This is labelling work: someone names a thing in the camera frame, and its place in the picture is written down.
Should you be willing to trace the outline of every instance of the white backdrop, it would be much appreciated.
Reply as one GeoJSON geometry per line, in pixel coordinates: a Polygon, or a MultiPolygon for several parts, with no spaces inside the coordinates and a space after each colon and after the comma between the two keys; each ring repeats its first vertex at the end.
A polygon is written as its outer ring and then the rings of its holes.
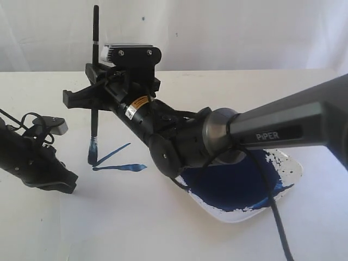
{"type": "Polygon", "coordinates": [[[81,71],[104,42],[146,42],[159,70],[348,72],[347,0],[0,0],[0,71],[81,71]]]}

